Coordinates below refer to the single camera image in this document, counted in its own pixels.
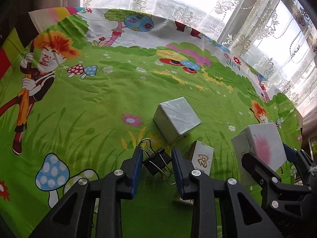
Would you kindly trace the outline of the cartoon print green tablecloth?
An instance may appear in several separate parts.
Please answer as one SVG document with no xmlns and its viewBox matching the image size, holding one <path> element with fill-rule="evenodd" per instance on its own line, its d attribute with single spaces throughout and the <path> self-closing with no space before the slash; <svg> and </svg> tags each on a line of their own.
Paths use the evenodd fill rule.
<svg viewBox="0 0 317 238">
<path fill-rule="evenodd" d="M 120 167 L 144 138 L 171 150 L 157 106 L 185 98 L 201 124 L 176 142 L 213 147 L 211 176 L 240 177 L 232 137 L 274 123 L 300 148 L 296 109 L 240 55 L 182 23 L 120 9 L 47 9 L 1 43 L 1 216 L 28 237 L 81 177 Z"/>
</svg>

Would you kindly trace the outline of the black binder clip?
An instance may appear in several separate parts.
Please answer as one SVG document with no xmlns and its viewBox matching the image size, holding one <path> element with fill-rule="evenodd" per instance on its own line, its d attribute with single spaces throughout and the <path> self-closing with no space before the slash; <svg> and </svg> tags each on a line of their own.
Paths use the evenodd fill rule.
<svg viewBox="0 0 317 238">
<path fill-rule="evenodd" d="M 160 174 L 161 179 L 167 182 L 169 186 L 176 184 L 176 182 L 170 182 L 170 178 L 174 175 L 171 167 L 169 167 L 172 159 L 163 147 L 155 150 L 152 147 L 151 139 L 145 138 L 139 142 L 138 148 L 145 155 L 146 158 L 143 160 L 143 165 L 152 176 Z"/>
</svg>

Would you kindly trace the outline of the silver box with pink spot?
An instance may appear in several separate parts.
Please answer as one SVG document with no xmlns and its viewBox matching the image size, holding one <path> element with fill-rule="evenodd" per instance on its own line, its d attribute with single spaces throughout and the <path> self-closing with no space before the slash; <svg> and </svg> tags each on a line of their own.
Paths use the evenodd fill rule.
<svg viewBox="0 0 317 238">
<path fill-rule="evenodd" d="M 274 123 L 249 125 L 231 138 L 240 168 L 241 184 L 251 186 L 256 182 L 242 166 L 242 156 L 253 153 L 273 171 L 277 171 L 287 160 L 281 137 Z"/>
</svg>

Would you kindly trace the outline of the white box gold logo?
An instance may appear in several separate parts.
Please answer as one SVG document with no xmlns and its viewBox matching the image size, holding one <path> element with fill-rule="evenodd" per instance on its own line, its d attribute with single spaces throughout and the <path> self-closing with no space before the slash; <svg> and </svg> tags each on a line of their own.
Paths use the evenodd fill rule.
<svg viewBox="0 0 317 238">
<path fill-rule="evenodd" d="M 189 159 L 196 170 L 206 173 L 209 176 L 211 173 L 213 153 L 214 148 L 200 141 L 195 141 L 190 147 Z"/>
</svg>

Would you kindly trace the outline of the white lace curtain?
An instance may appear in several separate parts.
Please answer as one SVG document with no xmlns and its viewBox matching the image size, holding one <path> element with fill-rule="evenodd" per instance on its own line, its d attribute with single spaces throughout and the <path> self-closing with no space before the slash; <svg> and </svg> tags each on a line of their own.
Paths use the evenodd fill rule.
<svg viewBox="0 0 317 238">
<path fill-rule="evenodd" d="M 80 0 L 176 20 L 230 49 L 293 101 L 316 109 L 316 24 L 299 0 Z"/>
</svg>

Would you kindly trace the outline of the small silver box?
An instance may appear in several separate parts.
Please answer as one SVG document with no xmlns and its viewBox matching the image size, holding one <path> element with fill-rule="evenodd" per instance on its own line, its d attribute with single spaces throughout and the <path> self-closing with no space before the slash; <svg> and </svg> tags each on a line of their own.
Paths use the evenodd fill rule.
<svg viewBox="0 0 317 238">
<path fill-rule="evenodd" d="M 169 145 L 202 123 L 185 97 L 159 103 L 153 120 Z"/>
</svg>

